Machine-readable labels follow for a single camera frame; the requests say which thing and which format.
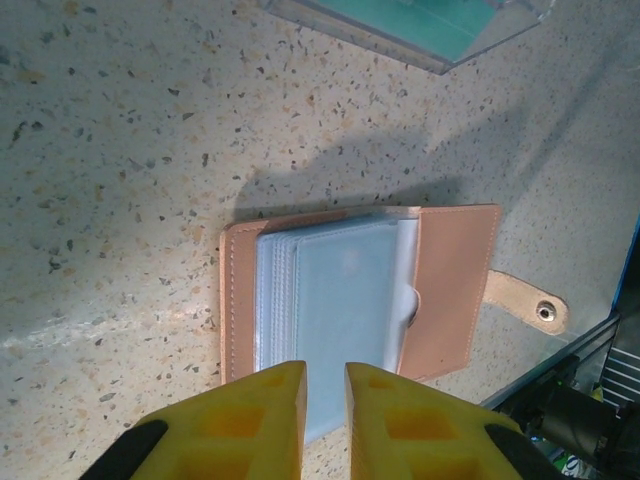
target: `wallet strap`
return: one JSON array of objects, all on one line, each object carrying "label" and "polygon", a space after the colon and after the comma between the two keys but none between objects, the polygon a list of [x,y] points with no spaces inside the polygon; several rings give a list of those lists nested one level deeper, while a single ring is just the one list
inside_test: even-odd
[{"label": "wallet strap", "polygon": [[549,335],[567,329],[569,307],[564,300],[503,272],[489,270],[482,301]]}]

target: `metal snap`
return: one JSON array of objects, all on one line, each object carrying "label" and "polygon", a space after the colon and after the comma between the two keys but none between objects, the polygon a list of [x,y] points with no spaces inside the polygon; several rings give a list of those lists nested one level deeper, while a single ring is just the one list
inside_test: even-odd
[{"label": "metal snap", "polygon": [[556,319],[556,307],[553,303],[543,300],[536,307],[536,315],[543,322],[553,322]]}]

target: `teal object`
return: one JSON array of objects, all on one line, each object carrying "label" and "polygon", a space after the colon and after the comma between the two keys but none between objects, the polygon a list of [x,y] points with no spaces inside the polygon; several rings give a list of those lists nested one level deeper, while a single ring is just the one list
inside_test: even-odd
[{"label": "teal object", "polygon": [[452,62],[464,57],[496,13],[485,0],[316,0],[316,3]]},{"label": "teal object", "polygon": [[306,441],[344,422],[346,362],[383,366],[397,236],[377,215],[257,240],[257,369],[307,362]]}]

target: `wallet flap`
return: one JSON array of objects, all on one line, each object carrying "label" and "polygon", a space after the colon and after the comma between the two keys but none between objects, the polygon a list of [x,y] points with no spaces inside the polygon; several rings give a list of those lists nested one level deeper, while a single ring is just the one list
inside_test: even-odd
[{"label": "wallet flap", "polygon": [[567,329],[569,307],[564,300],[506,273],[489,270],[483,301],[549,335]]},{"label": "wallet flap", "polygon": [[220,377],[223,384],[254,372],[258,235],[346,216],[346,210],[338,210],[253,220],[225,228],[220,239]]},{"label": "wallet flap", "polygon": [[423,381],[468,363],[500,213],[498,205],[420,210],[419,301],[405,334],[400,375]]}]

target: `terrazzo countertop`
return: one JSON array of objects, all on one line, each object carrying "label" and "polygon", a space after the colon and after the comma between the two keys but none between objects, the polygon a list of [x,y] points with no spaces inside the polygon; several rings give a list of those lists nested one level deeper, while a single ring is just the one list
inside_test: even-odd
[{"label": "terrazzo countertop", "polygon": [[[438,77],[251,2],[1,7],[1,478],[73,478],[219,384],[218,235],[351,205],[504,207],[492,266],[564,297],[551,338],[483,307],[481,401],[604,319],[640,207],[640,5],[566,0]],[[305,478],[347,478],[344,430]]]}]

